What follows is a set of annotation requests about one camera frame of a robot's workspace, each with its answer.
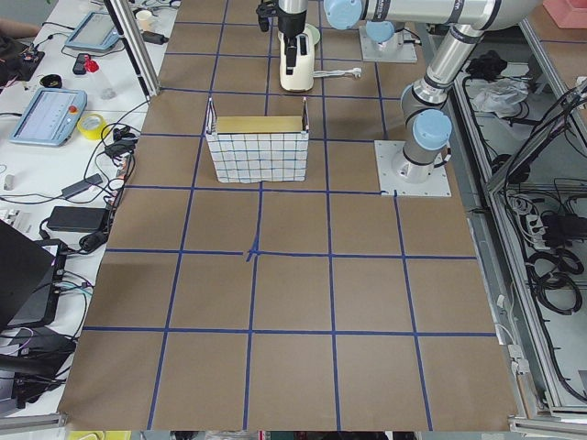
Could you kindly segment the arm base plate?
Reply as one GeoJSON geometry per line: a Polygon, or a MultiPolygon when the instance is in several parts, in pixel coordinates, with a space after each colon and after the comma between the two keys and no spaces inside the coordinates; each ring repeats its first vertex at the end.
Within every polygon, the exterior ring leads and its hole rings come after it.
{"type": "Polygon", "coordinates": [[[386,42],[373,40],[365,26],[359,28],[361,55],[364,61],[390,63],[416,63],[415,39],[408,29],[402,28],[386,42]]]}
{"type": "Polygon", "coordinates": [[[404,142],[375,140],[375,158],[380,193],[383,196],[451,196],[449,179],[439,152],[432,164],[415,165],[404,156],[404,142]]]}

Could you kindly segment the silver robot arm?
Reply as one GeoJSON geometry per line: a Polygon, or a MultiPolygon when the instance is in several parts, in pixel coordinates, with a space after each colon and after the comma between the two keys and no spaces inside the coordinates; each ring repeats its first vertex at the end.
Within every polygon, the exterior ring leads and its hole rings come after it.
{"type": "Polygon", "coordinates": [[[373,24],[415,22],[449,25],[426,74],[406,87],[401,98],[407,140],[392,168],[408,183],[425,182],[452,131],[442,112],[449,87],[488,30],[509,28],[526,18],[539,1],[326,1],[327,21],[345,30],[365,20],[373,24]]]}
{"type": "MultiPolygon", "coordinates": [[[[368,37],[378,44],[386,43],[398,32],[387,19],[390,1],[324,1],[323,5],[333,28],[344,30],[364,21],[368,37]]],[[[260,1],[256,8],[260,29],[267,32],[270,19],[276,17],[285,49],[296,48],[297,37],[304,33],[307,8],[307,1],[260,1]]]]}

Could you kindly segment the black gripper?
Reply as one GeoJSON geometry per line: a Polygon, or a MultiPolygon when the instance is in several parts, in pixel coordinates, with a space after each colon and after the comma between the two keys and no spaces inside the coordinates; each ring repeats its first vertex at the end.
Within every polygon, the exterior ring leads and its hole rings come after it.
{"type": "Polygon", "coordinates": [[[258,24],[261,31],[268,31],[270,19],[277,16],[277,5],[273,0],[260,1],[256,8],[258,24]]]}
{"type": "Polygon", "coordinates": [[[285,75],[292,75],[297,60],[297,35],[304,32],[306,12],[290,14],[281,9],[277,10],[278,29],[282,35],[282,55],[285,62],[285,75]]]}

